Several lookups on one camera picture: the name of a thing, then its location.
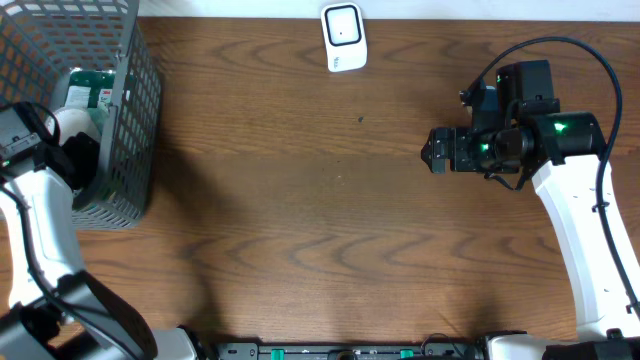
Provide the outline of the white tub blue label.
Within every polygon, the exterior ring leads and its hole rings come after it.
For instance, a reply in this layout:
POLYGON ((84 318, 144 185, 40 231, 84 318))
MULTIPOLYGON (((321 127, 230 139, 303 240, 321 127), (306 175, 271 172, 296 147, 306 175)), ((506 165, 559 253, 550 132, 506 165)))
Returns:
POLYGON ((75 137, 79 133, 84 133, 96 142, 100 142, 100 131, 87 109, 81 107, 62 107, 57 109, 54 115, 60 130, 60 145, 63 145, 70 137, 75 137))

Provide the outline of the mint green wipes pack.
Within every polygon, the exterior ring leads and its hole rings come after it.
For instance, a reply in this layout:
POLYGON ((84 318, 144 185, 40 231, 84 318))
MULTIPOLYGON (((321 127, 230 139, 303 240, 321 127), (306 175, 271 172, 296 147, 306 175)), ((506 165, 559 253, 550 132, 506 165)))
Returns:
POLYGON ((95 123, 100 132, 103 132, 106 122, 109 120, 110 100, 99 100, 96 106, 95 123))

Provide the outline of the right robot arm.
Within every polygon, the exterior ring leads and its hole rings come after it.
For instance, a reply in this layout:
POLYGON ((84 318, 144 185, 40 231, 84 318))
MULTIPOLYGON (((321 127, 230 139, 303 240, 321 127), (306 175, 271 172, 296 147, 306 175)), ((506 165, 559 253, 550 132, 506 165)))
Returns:
POLYGON ((469 127, 434 128, 421 158, 446 170, 531 183, 553 225, 576 311, 574 342, 523 332, 485 336, 484 359, 636 359, 639 262, 619 212, 595 116, 563 112, 548 86, 540 93, 481 87, 469 127))

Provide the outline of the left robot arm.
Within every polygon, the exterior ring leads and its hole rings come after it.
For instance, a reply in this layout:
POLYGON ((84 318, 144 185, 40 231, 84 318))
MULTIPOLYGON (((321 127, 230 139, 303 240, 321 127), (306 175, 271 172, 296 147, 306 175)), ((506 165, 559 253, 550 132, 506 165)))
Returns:
POLYGON ((86 269, 72 205, 99 145, 61 138, 54 113, 32 102, 1 108, 1 212, 13 268, 1 318, 4 359, 206 359, 187 329, 152 330, 86 269))

